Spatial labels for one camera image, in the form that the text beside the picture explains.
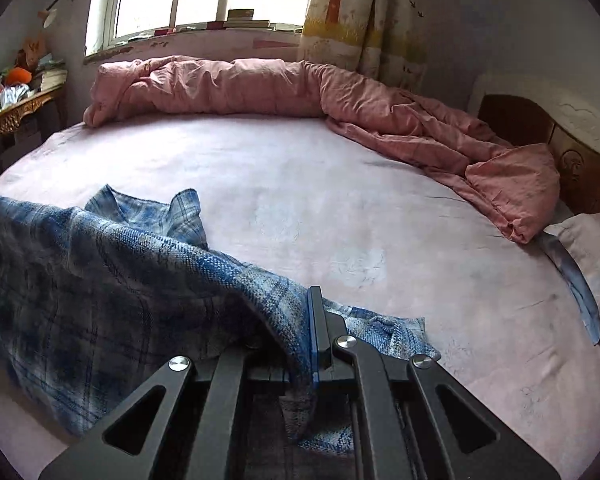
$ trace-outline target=orange object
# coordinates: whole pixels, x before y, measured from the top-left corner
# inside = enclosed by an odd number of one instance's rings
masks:
[[[17,83],[29,84],[31,82],[31,72],[29,70],[24,70],[17,66],[16,68],[12,68],[7,73],[4,78],[4,83],[7,86],[15,85]]]

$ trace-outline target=triangular cutout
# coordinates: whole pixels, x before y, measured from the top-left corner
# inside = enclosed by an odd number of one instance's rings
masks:
[[[446,418],[464,454],[474,452],[496,440],[496,433],[446,386],[436,388]]]
[[[104,441],[131,455],[139,455],[166,391],[164,386],[154,386],[149,390],[105,431]]]

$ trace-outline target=white wall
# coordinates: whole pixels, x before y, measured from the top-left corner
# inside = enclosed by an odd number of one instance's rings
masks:
[[[51,1],[12,1],[0,19],[0,68],[35,30],[36,11]],[[68,64],[72,121],[80,120],[89,103],[97,69],[96,64],[82,63],[89,7],[90,0],[62,0],[56,22],[46,30],[54,55]],[[423,94],[465,108],[481,73],[516,72],[553,79],[600,108],[600,17],[587,0],[430,0],[428,19],[429,68]],[[109,60],[171,54],[293,60],[296,55],[289,46],[262,48],[262,41],[293,43],[289,35],[234,31],[229,41],[219,34],[173,36]]]

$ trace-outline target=curtain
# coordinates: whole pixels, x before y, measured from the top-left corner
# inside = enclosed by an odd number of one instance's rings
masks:
[[[417,91],[426,69],[427,0],[311,0],[300,57]]]

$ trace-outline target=blue plaid fabric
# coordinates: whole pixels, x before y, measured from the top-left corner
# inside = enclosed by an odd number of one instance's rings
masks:
[[[217,356],[266,328],[297,385],[281,405],[289,434],[299,438],[312,414],[306,293],[209,250],[192,189],[162,204],[105,186],[84,210],[0,197],[0,363],[74,434],[174,355]],[[439,357],[422,319],[332,301],[326,308],[388,355]],[[350,451],[347,428],[314,433],[306,447]]]

